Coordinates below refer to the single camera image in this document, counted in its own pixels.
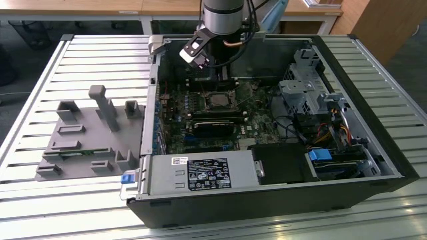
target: yellow wire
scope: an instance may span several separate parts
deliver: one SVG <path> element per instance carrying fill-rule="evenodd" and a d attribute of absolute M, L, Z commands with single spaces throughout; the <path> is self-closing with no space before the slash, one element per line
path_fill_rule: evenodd
<path fill-rule="evenodd" d="M 331 132 L 329 132 L 327 135 L 325 135 L 318 141 L 315 141 L 314 144 L 321 143 L 321 142 L 325 141 L 330 136 L 331 136 Z"/>
<path fill-rule="evenodd" d="M 346 131 L 346 134 L 349 135 L 349 131 L 347 131 L 347 128 L 345 127 L 341 127 L 341 129 L 343 129 Z"/>

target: barcode sticker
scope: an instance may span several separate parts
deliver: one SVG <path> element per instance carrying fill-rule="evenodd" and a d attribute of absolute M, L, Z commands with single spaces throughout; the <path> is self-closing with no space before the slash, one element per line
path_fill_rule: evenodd
<path fill-rule="evenodd" d="M 189 157 L 173 157 L 173 165 L 187 165 Z"/>

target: warning label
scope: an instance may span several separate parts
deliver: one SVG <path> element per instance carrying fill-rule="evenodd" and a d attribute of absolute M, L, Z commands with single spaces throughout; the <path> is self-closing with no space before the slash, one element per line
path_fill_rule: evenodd
<path fill-rule="evenodd" d="M 233 187 L 227 158 L 189 161 L 187 166 L 189 189 L 191 191 L 230 189 Z"/>

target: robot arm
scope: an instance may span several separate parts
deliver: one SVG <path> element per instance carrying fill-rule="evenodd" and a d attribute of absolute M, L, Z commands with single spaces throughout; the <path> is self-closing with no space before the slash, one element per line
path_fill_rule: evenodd
<path fill-rule="evenodd" d="M 254 0 L 203 1 L 205 24 L 199 26 L 199 31 L 179 53 L 193 67 L 222 68 L 241 58 L 247 44 L 261 29 L 257 10 L 269 1 L 266 0 L 257 8 Z M 289 2 L 290 0 L 279 0 L 263 19 L 262 25 L 267 33 L 278 27 Z M 243 21 L 246 3 L 249 22 Z"/>
<path fill-rule="evenodd" d="M 250 8 L 250 26 L 246 28 L 243 28 L 245 1 L 247 1 Z M 235 52 L 235 47 L 243 45 L 243 42 L 238 42 L 242 34 L 250 32 L 249 37 L 253 39 L 258 26 L 257 21 L 253 20 L 255 16 L 253 14 L 253 6 L 253 0 L 203 1 L 203 25 L 199 26 L 201 30 L 195 33 L 179 53 L 186 62 L 195 68 L 203 69 L 207 66 L 213 66 L 210 56 L 214 57 L 217 62 L 219 61 L 219 65 L 214 67 L 219 68 L 223 67 L 222 65 L 227 65 L 229 61 L 222 61 L 222 59 L 230 59 L 230 57 L 225 58 L 222 55 L 227 56 L 227 52 Z"/>

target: aluminum slotted table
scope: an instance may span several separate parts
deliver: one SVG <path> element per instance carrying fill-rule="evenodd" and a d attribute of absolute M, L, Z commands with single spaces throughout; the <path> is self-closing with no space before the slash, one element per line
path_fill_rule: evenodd
<path fill-rule="evenodd" d="M 323 40 L 414 165 L 421 180 L 351 209 L 148 229 L 120 200 L 120 176 L 35 182 L 62 100 L 95 107 L 91 85 L 116 106 L 146 104 L 148 36 L 75 36 L 52 59 L 0 148 L 0 239 L 398 239 L 427 234 L 427 116 L 355 39 Z M 335 91 L 341 86 L 326 74 Z"/>

